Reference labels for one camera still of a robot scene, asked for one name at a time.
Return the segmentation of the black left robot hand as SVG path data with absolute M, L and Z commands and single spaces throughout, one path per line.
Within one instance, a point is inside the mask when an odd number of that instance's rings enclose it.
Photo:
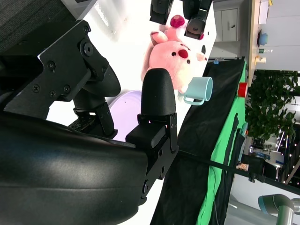
M 184 0 L 182 2 L 184 18 L 173 18 L 170 24 L 178 28 L 188 20 L 184 35 L 200 40 L 204 36 L 206 21 L 212 3 L 213 1 L 211 0 Z M 150 21 L 166 25 L 172 5 L 172 0 L 152 0 Z

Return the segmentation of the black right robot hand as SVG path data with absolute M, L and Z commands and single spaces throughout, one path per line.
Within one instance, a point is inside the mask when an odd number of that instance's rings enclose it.
M 120 91 L 89 24 L 47 23 L 0 55 L 0 222 L 116 225 L 137 212 L 178 153 L 167 70 L 142 84 L 138 125 L 116 141 Z

